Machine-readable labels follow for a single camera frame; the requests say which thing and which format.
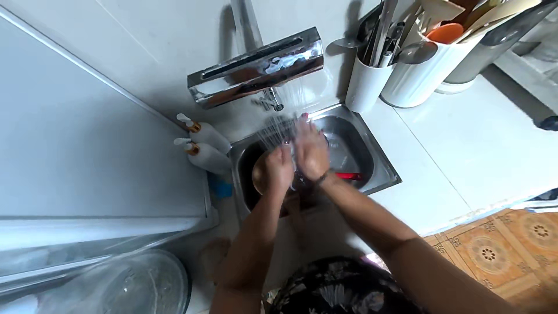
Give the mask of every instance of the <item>faucet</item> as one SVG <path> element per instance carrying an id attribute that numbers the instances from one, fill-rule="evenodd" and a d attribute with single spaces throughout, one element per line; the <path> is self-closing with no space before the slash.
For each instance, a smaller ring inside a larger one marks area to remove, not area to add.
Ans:
<path id="1" fill-rule="evenodd" d="M 275 86 L 324 67 L 316 27 L 264 46 L 251 0 L 231 0 L 239 53 L 220 64 L 188 75 L 188 90 L 203 109 L 263 91 L 260 102 L 284 108 Z"/>

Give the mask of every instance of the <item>floral shirt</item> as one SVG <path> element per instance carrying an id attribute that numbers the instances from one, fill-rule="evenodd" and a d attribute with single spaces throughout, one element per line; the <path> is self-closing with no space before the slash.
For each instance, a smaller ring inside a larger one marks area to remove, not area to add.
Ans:
<path id="1" fill-rule="evenodd" d="M 370 263 L 341 256 L 310 263 L 291 276 L 270 314 L 426 313 L 391 275 Z"/>

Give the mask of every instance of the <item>soap dispenser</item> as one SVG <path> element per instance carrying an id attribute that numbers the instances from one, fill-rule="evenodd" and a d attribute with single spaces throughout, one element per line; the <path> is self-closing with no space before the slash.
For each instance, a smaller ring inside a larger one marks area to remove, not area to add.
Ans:
<path id="1" fill-rule="evenodd" d="M 216 148 L 206 143 L 194 143 L 192 139 L 175 139 L 174 144 L 182 146 L 188 153 L 188 159 L 194 165 L 215 174 L 227 174 L 232 162 Z"/>
<path id="2" fill-rule="evenodd" d="M 176 115 L 176 118 L 186 124 L 193 142 L 209 144 L 225 155 L 229 152 L 230 142 L 211 124 L 193 121 L 183 113 Z"/>

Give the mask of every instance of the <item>white utensil holder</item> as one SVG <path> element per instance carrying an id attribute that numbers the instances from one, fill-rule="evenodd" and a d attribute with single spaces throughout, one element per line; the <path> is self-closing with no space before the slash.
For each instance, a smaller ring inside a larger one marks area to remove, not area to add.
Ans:
<path id="1" fill-rule="evenodd" d="M 354 112 L 364 112 L 370 109 L 376 103 L 394 66 L 392 64 L 385 68 L 372 68 L 364 65 L 356 57 L 345 98 L 346 106 Z"/>
<path id="2" fill-rule="evenodd" d="M 383 88 L 380 98 L 397 108 L 411 108 L 425 102 L 467 54 L 482 39 L 478 36 L 463 44 L 441 44 L 436 54 L 421 64 L 398 62 Z M 409 32 L 402 47 L 419 41 L 431 41 L 418 31 L 417 24 Z"/>

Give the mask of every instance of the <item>person's left hand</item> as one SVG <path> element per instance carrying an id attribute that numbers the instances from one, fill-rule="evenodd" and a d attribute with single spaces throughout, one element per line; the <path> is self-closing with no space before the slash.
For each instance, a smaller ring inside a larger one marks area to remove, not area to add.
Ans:
<path id="1" fill-rule="evenodd" d="M 291 148 L 281 145 L 266 157 L 268 191 L 287 192 L 295 176 Z"/>

